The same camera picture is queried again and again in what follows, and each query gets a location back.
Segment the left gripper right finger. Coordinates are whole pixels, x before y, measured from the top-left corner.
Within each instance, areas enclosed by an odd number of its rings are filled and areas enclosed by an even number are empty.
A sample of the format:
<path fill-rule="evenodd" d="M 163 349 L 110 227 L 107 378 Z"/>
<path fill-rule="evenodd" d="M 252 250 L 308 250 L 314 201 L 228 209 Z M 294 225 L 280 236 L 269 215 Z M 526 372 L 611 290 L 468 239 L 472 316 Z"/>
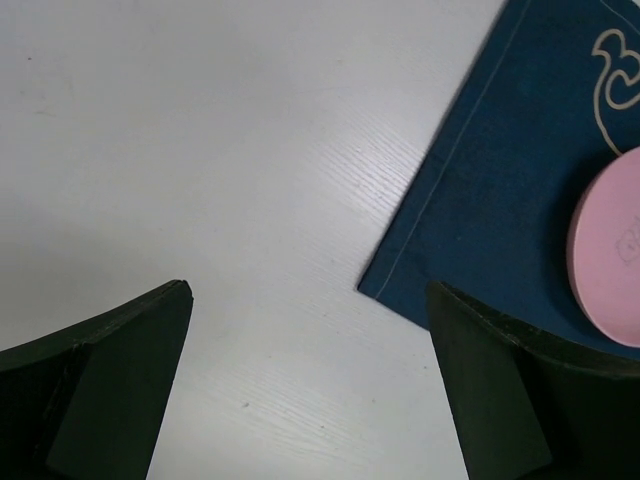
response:
<path fill-rule="evenodd" d="M 430 333 L 471 479 L 636 479 L 639 363 L 553 335 L 443 282 Z"/>

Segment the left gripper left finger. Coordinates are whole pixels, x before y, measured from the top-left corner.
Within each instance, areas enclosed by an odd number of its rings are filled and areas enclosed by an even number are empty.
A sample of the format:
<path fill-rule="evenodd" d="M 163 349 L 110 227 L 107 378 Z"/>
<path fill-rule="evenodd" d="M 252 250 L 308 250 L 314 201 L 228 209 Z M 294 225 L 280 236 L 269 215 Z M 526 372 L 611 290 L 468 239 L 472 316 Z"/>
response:
<path fill-rule="evenodd" d="M 2 351 L 2 478 L 145 478 L 192 309 L 172 280 Z"/>

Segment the pink plastic plate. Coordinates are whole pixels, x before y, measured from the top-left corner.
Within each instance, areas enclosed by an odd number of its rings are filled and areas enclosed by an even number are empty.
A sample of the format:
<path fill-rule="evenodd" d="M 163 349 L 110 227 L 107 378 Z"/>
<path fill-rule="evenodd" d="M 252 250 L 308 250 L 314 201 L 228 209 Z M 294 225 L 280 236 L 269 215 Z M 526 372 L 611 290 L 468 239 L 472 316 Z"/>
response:
<path fill-rule="evenodd" d="M 609 339 L 639 346 L 639 150 L 589 184 L 573 213 L 566 247 L 573 295 Z"/>

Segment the blue whale placemat cloth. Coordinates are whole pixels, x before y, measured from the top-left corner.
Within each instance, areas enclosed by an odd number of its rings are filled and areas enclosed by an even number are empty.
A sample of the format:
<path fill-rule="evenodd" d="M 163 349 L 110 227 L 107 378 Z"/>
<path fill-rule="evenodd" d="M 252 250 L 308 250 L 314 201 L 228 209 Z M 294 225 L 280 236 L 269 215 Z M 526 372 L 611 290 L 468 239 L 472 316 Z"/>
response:
<path fill-rule="evenodd" d="M 358 285 L 427 327 L 441 281 L 571 341 L 637 358 L 574 299 L 570 219 L 639 144 L 639 6 L 508 1 Z"/>

